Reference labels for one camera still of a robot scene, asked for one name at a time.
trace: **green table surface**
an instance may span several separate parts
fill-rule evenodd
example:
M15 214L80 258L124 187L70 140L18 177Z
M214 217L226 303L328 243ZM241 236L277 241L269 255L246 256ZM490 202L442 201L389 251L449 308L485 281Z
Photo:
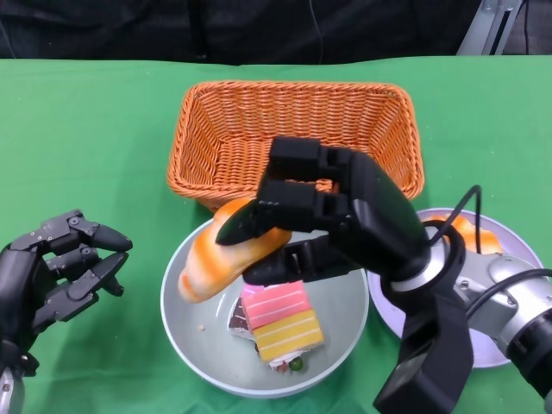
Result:
M42 334L25 413L363 413L391 372L398 339L371 306L354 352L320 385L249 400L200 379L172 349L160 286L175 248L210 213L165 174L180 101L214 79L390 82L412 96L426 184L417 208L453 206L472 184L484 214L520 234L545 265L552 191L552 59L415 58L343 66L0 61L0 236L79 207L135 244L122 298ZM476 370L455 412L542 412L513 366Z

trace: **orange wicker basket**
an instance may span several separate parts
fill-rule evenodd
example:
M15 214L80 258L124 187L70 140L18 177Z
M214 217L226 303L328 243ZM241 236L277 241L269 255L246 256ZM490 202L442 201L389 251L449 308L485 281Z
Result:
M408 198L423 187L420 139L408 94L395 85L208 82L180 111L167 181L212 210L253 198L277 135L320 138L373 157ZM320 182L322 190L329 183Z

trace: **gray bowl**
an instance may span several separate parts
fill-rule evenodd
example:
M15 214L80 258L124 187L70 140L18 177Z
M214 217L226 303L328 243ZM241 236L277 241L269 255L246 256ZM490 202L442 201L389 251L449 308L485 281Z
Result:
M228 332L230 313L242 291L242 278L201 304L188 304L179 296L178 278L191 243L209 223L197 228L179 246L161 287L163 324L182 361L214 386L250 398L285 397L323 380L345 361L364 329L369 300L364 271L305 284L325 342L303 355L302 371L276 373L261 362L252 341ZM295 233L292 241L321 234Z

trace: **orange pastry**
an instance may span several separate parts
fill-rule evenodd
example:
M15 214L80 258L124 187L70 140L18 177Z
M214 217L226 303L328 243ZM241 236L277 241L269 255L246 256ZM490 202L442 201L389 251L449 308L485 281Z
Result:
M179 276L179 293L188 302L212 298L256 261L268 256L292 238L292 232L271 229L264 235L234 246L216 244L223 224L249 202L238 198L215 213L213 222L193 241L185 268Z
M428 220L447 220L449 215L446 216L432 216ZM475 226L470 223L463 216L458 216L452 222L453 227L462 235L464 241L466 242L466 249L472 252L476 252L475 248ZM481 254L491 254L491 253L503 253L502 246L498 237L489 230L481 229Z

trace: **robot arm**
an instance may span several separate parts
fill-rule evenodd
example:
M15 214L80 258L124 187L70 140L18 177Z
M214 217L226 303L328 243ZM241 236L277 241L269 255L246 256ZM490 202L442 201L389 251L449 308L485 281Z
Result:
M333 191L317 191L318 179L331 180ZM552 333L552 285L543 276L552 272L512 256L466 252L451 221L420 223L365 154L279 137L256 199L225 223L216 241L236 244L273 227L328 232L251 266L243 273L251 284L315 281L362 267L381 276L384 295L406 314L397 365L374 401L384 414L412 406L428 413L454 409L474 362L470 326L495 339L545 397L552 388L545 375L552 343L543 345Z
M100 259L96 248L114 251ZM36 337L56 321L68 321L91 305L104 289L121 296L115 274L132 248L130 239L80 210L45 221L0 253L0 413L19 412L22 377L39 363L29 353ZM45 254L57 254L44 259Z

